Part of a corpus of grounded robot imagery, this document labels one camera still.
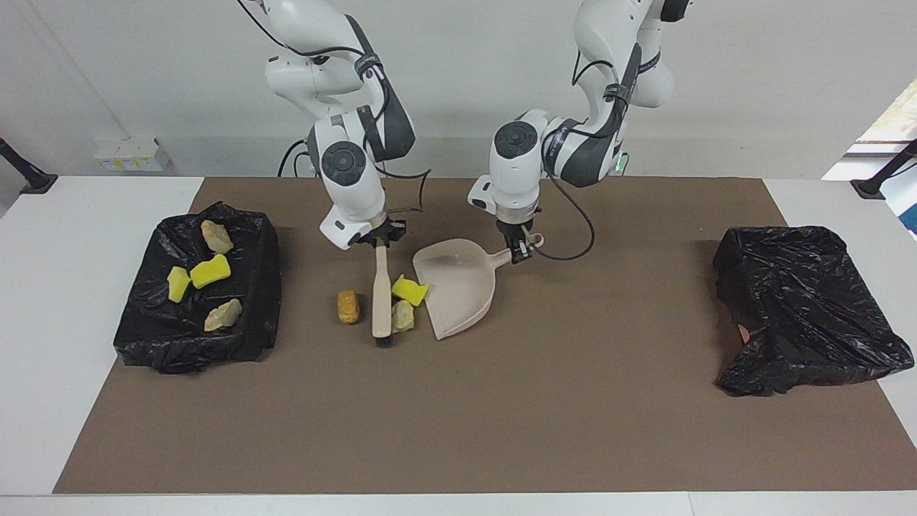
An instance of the beige dustpan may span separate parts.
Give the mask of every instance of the beige dustpan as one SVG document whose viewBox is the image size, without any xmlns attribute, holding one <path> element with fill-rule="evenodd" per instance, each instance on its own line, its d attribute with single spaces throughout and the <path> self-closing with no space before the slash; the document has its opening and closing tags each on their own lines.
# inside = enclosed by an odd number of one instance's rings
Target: beige dustpan
<svg viewBox="0 0 917 516">
<path fill-rule="evenodd" d="M 544 239 L 540 234 L 536 246 Z M 436 339 L 442 340 L 467 330 L 491 308 L 496 288 L 496 269 L 512 261 L 509 249 L 487 254 L 470 240 L 435 243 L 414 255 L 414 270 L 420 283 L 430 284 L 426 309 Z"/>
</svg>

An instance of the electrical outlet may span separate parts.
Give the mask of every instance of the electrical outlet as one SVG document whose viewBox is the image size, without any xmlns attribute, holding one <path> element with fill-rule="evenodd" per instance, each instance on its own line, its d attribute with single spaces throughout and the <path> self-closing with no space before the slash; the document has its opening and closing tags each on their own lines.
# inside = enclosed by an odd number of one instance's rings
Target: electrical outlet
<svg viewBox="0 0 917 516">
<path fill-rule="evenodd" d="M 108 172 L 163 172 L 169 154 L 155 138 L 99 141 L 95 161 Z"/>
</svg>

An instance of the black plastic bag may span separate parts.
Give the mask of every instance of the black plastic bag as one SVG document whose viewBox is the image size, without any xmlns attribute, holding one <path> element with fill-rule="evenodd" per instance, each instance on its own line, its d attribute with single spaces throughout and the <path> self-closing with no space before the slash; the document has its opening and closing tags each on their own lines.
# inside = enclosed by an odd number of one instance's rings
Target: black plastic bag
<svg viewBox="0 0 917 516">
<path fill-rule="evenodd" d="M 846 244 L 826 228 L 733 228 L 713 266 L 717 296 L 748 331 L 717 382 L 732 396 L 853 384 L 914 365 Z"/>
<path fill-rule="evenodd" d="M 191 271 L 214 257 L 201 233 L 207 219 L 226 226 L 234 244 L 226 254 L 232 275 L 201 290 L 188 285 L 182 302 L 173 303 L 166 281 L 172 267 Z M 242 302 L 239 321 L 232 328 L 204 332 L 210 310 L 233 298 Z M 197 215 L 165 219 L 153 231 L 121 316 L 115 349 L 125 365 L 146 365 L 168 374 L 257 360 L 274 346 L 280 303 L 277 231 L 271 221 L 263 213 L 217 203 Z"/>
</svg>

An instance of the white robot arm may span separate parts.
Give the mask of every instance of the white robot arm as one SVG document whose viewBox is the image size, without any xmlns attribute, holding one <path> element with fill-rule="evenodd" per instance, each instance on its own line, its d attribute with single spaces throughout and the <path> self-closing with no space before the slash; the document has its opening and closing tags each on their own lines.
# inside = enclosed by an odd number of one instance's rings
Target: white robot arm
<svg viewBox="0 0 917 516">
<path fill-rule="evenodd" d="M 306 144 L 334 203 L 321 231 L 345 250 L 398 240 L 404 225 L 388 217 L 375 163 L 407 154 L 414 124 L 363 29 L 327 0 L 254 1 L 289 50 L 268 61 L 268 85 L 315 119 Z M 332 98 L 362 88 L 371 101 L 356 109 Z"/>
<path fill-rule="evenodd" d="M 668 100 L 674 83 L 659 50 L 662 25 L 684 18 L 691 3 L 582 3 L 574 36 L 586 64 L 573 83 L 586 95 L 589 118 L 579 122 L 533 109 L 504 125 L 494 136 L 490 174 L 469 193 L 472 205 L 497 218 L 514 264 L 531 257 L 525 233 L 538 211 L 542 170 L 576 187 L 598 183 L 620 167 L 627 108 L 659 107 Z"/>
</svg>

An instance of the brown mat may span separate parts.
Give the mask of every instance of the brown mat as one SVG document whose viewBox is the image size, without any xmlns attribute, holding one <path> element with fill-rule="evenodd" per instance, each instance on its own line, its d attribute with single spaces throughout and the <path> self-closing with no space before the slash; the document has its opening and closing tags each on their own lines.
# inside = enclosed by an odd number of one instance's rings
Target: brown mat
<svg viewBox="0 0 917 516">
<path fill-rule="evenodd" d="M 394 206 L 415 201 L 416 184 L 387 185 Z M 428 183 L 392 277 L 446 238 L 501 248 L 470 185 Z M 368 322 L 337 323 L 338 290 L 370 291 L 372 254 L 324 240 L 316 180 L 207 179 L 193 211 L 224 200 L 281 228 L 277 348 L 195 376 L 116 364 L 55 492 L 917 488 L 917 451 L 877 384 L 774 398 L 713 385 L 740 341 L 711 259 L 730 226 L 783 223 L 762 182 L 615 178 L 576 196 L 592 254 L 504 268 L 477 326 L 434 342 L 421 309 L 386 351 Z M 548 183 L 543 198 L 546 251 L 577 251 L 582 220 Z"/>
</svg>

